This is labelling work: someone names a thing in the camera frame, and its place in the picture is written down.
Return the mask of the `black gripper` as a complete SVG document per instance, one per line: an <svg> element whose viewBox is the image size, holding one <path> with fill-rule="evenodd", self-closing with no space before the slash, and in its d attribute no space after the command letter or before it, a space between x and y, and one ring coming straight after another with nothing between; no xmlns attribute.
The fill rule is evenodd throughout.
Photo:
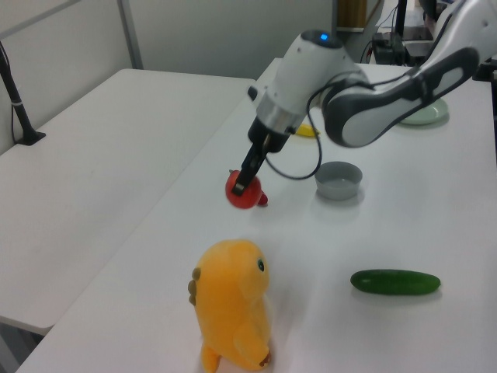
<svg viewBox="0 0 497 373"><path fill-rule="evenodd" d="M248 129L248 139L252 146L242 163L231 192L234 195L242 195L261 169L266 160L266 153L280 152L289 137L289 133L270 129L256 117Z"/></svg>

